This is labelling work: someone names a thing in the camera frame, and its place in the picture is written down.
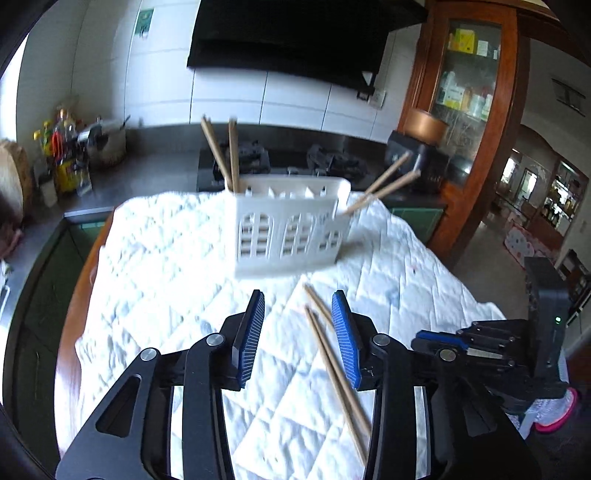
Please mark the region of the yellow cap oil bottle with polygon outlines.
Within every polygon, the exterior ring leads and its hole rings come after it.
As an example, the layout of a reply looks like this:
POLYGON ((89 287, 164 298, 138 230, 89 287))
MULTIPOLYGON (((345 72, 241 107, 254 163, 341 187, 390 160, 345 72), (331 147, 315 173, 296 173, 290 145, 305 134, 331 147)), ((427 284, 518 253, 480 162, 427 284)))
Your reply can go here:
POLYGON ((51 159, 50 136, 52 125, 49 120, 42 124, 42 128, 33 132, 33 140, 36 146, 36 159, 34 162, 34 173, 36 177, 44 175, 48 171, 51 159))

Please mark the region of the black range hood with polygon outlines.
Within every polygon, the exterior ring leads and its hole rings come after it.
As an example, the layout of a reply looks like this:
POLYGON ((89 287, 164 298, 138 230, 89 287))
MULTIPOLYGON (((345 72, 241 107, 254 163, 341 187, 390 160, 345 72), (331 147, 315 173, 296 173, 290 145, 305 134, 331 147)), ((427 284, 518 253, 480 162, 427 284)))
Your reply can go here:
POLYGON ((280 72, 372 94, 389 35, 427 20, 408 0, 202 1, 187 67, 280 72))

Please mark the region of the white quilted cloth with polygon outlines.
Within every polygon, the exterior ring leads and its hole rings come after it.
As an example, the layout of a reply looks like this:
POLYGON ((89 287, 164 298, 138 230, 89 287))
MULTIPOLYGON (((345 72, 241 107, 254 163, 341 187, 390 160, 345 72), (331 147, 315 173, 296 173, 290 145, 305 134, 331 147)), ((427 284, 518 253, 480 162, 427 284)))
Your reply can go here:
POLYGON ((57 477, 536 477, 514 418, 571 399, 553 265, 527 259, 506 320, 383 204, 339 224, 228 192, 121 204, 57 477))

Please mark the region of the wall power socket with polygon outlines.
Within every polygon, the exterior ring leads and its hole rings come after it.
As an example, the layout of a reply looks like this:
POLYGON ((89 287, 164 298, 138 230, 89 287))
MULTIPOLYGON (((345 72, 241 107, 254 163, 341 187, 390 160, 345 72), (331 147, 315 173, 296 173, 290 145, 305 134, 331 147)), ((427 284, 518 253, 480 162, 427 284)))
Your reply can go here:
POLYGON ((376 89, 372 96, 369 98, 369 104, 377 110, 381 110, 384 107, 387 92, 384 90, 376 89))

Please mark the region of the copper inner pot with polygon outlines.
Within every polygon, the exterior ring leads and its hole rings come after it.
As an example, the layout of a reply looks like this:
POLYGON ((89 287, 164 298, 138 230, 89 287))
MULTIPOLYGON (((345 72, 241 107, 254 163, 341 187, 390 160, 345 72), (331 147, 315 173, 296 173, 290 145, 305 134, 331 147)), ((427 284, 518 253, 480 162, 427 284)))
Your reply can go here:
POLYGON ((430 112, 412 109, 403 126, 403 133, 422 143, 439 147, 449 126, 430 112))

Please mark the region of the white plastic utensil holder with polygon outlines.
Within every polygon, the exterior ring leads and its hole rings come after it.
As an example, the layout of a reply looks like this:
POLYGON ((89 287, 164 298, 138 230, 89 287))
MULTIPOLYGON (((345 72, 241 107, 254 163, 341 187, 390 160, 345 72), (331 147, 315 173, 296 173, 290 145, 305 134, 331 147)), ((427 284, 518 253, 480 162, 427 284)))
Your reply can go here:
POLYGON ((228 263, 238 278, 284 276, 335 264, 349 235, 351 184, 339 177, 245 175, 228 196, 228 263))

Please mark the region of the round wooden cutting board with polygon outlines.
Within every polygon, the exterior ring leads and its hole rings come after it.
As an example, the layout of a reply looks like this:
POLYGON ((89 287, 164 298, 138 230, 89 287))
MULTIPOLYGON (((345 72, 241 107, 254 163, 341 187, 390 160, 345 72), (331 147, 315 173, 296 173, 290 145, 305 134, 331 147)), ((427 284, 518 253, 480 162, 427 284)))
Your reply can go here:
POLYGON ((14 223, 21 223, 33 196, 33 178, 26 151, 18 143, 1 140, 1 205, 14 223))

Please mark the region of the black rice cooker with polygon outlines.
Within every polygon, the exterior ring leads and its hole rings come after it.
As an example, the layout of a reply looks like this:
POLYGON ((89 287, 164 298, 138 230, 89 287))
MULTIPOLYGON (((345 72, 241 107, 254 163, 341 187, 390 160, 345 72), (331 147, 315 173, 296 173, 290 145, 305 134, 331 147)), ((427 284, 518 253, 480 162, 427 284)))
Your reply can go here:
POLYGON ((438 195, 446 176, 449 156, 436 146, 398 131, 391 132, 386 147, 385 164, 391 166, 405 154, 408 155, 408 159, 394 173, 394 179, 411 171, 420 171, 421 177, 406 189, 417 195, 438 195))

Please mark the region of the wooden display cabinet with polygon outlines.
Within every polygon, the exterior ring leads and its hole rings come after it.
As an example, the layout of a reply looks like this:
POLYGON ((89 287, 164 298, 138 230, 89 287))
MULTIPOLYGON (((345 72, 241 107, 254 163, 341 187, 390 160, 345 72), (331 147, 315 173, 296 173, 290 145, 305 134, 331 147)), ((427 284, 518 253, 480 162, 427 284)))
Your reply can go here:
POLYGON ((515 7, 429 1, 403 113, 429 112, 448 126, 445 210, 429 248, 453 267, 488 212, 525 106, 530 47, 515 7))

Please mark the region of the green wall hook sticker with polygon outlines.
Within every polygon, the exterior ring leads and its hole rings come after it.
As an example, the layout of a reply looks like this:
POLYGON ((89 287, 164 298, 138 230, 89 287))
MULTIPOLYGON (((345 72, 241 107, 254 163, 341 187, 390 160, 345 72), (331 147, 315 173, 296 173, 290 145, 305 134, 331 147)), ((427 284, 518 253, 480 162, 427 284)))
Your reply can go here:
POLYGON ((134 35, 135 36, 138 36, 140 38, 147 37, 147 35, 149 33, 151 21, 152 21, 152 16, 153 16, 153 9, 152 8, 142 9, 138 12, 136 23, 135 23, 135 28, 134 28, 134 35))

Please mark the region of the wooden chopstick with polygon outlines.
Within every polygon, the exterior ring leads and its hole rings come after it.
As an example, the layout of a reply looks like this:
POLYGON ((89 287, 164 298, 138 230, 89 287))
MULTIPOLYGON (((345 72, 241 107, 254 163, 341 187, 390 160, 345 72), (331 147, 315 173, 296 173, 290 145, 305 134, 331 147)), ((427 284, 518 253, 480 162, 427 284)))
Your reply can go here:
MULTIPOLYGON (((318 310, 322 314, 322 317, 325 318, 325 322, 329 329, 332 332, 335 332, 334 322, 332 322, 332 313, 329 311, 329 307, 325 304, 324 300, 315 292, 314 287, 310 284, 304 284, 304 291, 308 295, 308 299, 314 304, 315 309, 318 310)), ((345 392, 346 399, 348 399, 349 406, 353 410, 353 417, 358 421, 360 427, 362 428, 363 434, 370 436, 370 431, 372 430, 372 426, 370 426, 370 420, 367 417, 365 410, 360 403, 358 397, 353 392, 353 388, 351 384, 349 384, 348 379, 346 378, 344 369, 342 369, 342 362, 339 360, 338 356, 335 353, 331 353, 329 355, 331 359, 332 366, 335 367, 335 373, 337 373, 337 377, 339 379, 339 384, 342 386, 342 390, 345 392)))
POLYGON ((380 177, 377 177, 377 179, 372 184, 370 184, 370 187, 365 192, 363 192, 363 195, 358 200, 356 200, 352 206, 346 208, 342 214, 351 214, 353 212, 353 208, 360 207, 363 201, 367 200, 370 195, 374 194, 408 160, 409 157, 409 152, 401 155, 401 157, 394 161, 394 163, 385 172, 383 172, 380 177))
POLYGON ((200 120, 201 130, 204 132, 205 140, 211 150, 215 163, 217 164, 219 171, 221 171, 221 175, 225 182, 225 188, 229 191, 232 191, 232 181, 231 181, 231 174, 228 171, 228 165, 226 165, 224 155, 221 151, 221 146, 219 145, 217 138, 213 131, 213 126, 211 121, 205 116, 200 120))
POLYGON ((236 194, 240 192, 239 155, 238 155, 238 120, 231 118, 228 121, 228 149, 230 160, 230 173, 232 190, 236 194))
POLYGON ((356 453, 358 453, 362 465, 366 466, 368 458, 365 448, 363 447, 362 437, 356 430, 356 422, 353 419, 352 410, 349 408, 349 403, 348 400, 346 400, 345 392, 342 390, 342 383, 339 382, 337 372, 332 365, 331 357, 329 357, 329 351, 327 346, 325 346, 325 341, 322 340, 322 332, 320 329, 318 329, 317 319, 315 319, 314 312, 312 312, 311 308, 308 306, 304 307, 304 314, 308 319, 308 322, 310 322, 311 331, 314 333, 315 340, 318 342, 318 351, 321 352, 322 360, 324 360, 325 363, 325 369, 328 371, 329 378, 332 382, 332 387, 334 387, 335 394, 337 394, 339 399, 339 405, 342 407, 342 414, 344 414, 346 426, 349 427, 349 433, 352 435, 353 444, 356 447, 356 453))

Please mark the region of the dark soy sauce bottle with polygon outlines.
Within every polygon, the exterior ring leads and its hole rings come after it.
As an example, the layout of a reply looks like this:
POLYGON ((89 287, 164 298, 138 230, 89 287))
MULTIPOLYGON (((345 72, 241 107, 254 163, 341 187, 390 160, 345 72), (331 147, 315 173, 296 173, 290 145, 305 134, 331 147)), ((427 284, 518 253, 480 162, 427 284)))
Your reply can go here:
POLYGON ((69 195, 82 188, 77 137, 76 122, 67 109, 61 108, 51 136, 53 176, 59 196, 69 195))

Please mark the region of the wooden chopstick standing in holder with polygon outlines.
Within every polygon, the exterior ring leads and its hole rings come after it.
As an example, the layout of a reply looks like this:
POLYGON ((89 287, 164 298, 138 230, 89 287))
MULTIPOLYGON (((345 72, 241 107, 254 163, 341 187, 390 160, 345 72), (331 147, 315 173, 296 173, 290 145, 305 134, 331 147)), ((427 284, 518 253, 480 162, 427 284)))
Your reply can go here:
POLYGON ((228 121, 228 149, 230 160, 230 173, 232 190, 236 194, 240 192, 239 155, 238 155, 238 120, 231 118, 228 121))

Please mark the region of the small white jar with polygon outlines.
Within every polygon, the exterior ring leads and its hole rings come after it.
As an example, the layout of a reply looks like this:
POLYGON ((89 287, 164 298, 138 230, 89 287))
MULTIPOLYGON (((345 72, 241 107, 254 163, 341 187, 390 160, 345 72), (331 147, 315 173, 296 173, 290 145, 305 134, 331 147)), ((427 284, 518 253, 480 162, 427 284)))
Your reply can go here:
POLYGON ((52 208, 57 204, 58 196, 55 189, 55 184, 52 179, 44 181, 40 184, 40 192, 44 205, 47 208, 52 208))

